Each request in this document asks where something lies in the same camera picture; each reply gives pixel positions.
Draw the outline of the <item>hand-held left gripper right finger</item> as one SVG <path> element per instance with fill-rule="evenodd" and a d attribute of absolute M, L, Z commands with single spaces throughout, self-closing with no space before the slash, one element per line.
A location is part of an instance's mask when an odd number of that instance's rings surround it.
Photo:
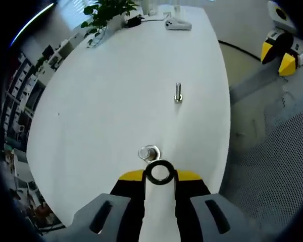
<path fill-rule="evenodd" d="M 181 241 L 260 241 L 249 219 L 195 172 L 176 170 L 175 216 Z"/>

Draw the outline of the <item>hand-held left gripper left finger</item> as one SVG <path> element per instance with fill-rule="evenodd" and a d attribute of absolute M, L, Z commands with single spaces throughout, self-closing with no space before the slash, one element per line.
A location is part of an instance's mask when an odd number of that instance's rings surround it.
<path fill-rule="evenodd" d="M 74 214 L 71 225 L 44 241 L 139 241 L 144 201 L 144 170 L 127 172 L 110 193 L 98 195 Z"/>

